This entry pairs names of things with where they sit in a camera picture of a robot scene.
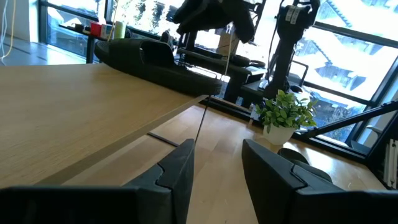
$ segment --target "black stand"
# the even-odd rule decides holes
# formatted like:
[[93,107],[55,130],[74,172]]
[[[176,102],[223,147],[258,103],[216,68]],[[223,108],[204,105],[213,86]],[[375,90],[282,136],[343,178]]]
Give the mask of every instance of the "black stand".
[[[264,98],[273,99],[278,94],[278,90],[285,92],[289,90],[287,79],[296,43],[303,37],[304,31],[314,24],[319,6],[319,0],[311,0],[310,2],[294,1],[293,6],[280,7],[276,25],[280,43],[275,53],[276,59],[272,62],[272,64],[276,62],[275,74],[264,89]],[[269,65],[268,76],[272,68],[273,66]]]

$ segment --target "leaf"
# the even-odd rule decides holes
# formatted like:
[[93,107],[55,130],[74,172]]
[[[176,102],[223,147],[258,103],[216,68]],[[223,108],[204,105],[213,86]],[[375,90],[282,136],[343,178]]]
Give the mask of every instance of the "leaf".
[[316,125],[317,125],[316,122],[315,122],[315,121],[312,121],[312,120],[309,122],[309,124],[310,124],[311,126],[316,126]]
[[294,102],[293,93],[289,93],[289,94],[286,96],[286,100],[287,100],[289,103],[293,103],[293,102]]
[[285,96],[285,92],[282,91],[282,90],[278,90],[278,95],[280,95],[280,96]]
[[286,112],[285,112],[284,110],[281,110],[281,111],[280,111],[280,115],[281,115],[283,118],[287,118],[287,114],[286,114]]
[[259,105],[256,105],[256,113],[257,114],[261,114],[261,109],[260,109],[260,106]]
[[293,125],[293,122],[292,122],[292,120],[289,120],[289,119],[286,119],[286,124],[288,124],[289,125],[289,127],[291,127],[292,125]]
[[310,119],[313,118],[313,115],[312,115],[311,112],[309,112],[309,111],[304,112],[304,114],[306,115],[306,117],[308,117],[308,118],[310,118]]
[[301,116],[301,117],[298,119],[298,122],[299,122],[299,123],[301,123],[301,122],[303,122],[303,121],[305,121],[305,116]]
[[307,104],[307,108],[310,109],[310,108],[312,107],[312,105],[313,105],[313,103],[312,103],[312,102],[309,102],[309,103]]
[[272,100],[266,100],[266,105],[269,107],[272,107]]

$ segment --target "wooden desk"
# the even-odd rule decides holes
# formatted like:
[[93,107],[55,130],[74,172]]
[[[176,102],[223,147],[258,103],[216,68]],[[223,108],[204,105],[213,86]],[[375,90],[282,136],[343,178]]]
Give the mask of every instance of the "wooden desk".
[[205,96],[105,64],[0,68],[0,187],[61,184]]

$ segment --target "yellow object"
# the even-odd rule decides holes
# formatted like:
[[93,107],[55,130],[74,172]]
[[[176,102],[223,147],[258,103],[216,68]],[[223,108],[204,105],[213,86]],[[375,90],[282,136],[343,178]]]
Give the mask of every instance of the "yellow object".
[[124,38],[124,34],[126,33],[126,24],[120,21],[116,21],[116,25],[114,27],[114,36],[113,38]]
[[12,49],[12,40],[14,37],[14,21],[15,21],[15,9],[16,9],[16,2],[17,0],[14,0],[14,10],[12,11],[12,25],[11,25],[11,44],[10,44],[10,48],[8,49],[8,52],[3,55],[1,57],[1,60],[5,57],[7,57],[10,53],[11,53],[11,49]]

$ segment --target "black desk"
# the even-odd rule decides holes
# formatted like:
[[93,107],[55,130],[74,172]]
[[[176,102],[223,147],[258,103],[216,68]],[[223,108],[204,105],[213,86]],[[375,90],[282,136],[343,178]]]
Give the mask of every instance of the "black desk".
[[93,59],[94,59],[94,40],[97,39],[97,40],[107,41],[106,39],[101,38],[101,37],[97,37],[97,36],[94,36],[94,35],[91,35],[91,34],[85,34],[83,32],[79,32],[79,31],[75,30],[72,27],[64,26],[64,25],[61,25],[61,24],[59,25],[59,27],[74,31],[74,32],[76,32],[78,34],[85,35],[85,36],[88,37],[88,39],[87,39],[87,48],[86,48],[86,63],[93,63]]
[[[262,80],[256,81],[254,83],[250,83],[242,86],[240,96],[243,98],[242,106],[249,108],[251,103],[260,103],[262,101],[262,89],[259,89],[259,85]],[[290,82],[290,85],[297,85],[294,82]],[[311,94],[309,92],[303,93],[294,93],[298,100],[307,98],[311,98]]]
[[[225,73],[226,61],[224,60],[207,57],[183,48],[178,49],[177,53],[185,55],[183,59],[185,63],[203,67],[222,75]],[[225,89],[224,100],[236,103],[241,92],[241,87],[245,83],[260,80],[266,71],[265,68],[256,68],[253,66],[244,68],[229,63],[227,76],[231,77],[231,79]]]

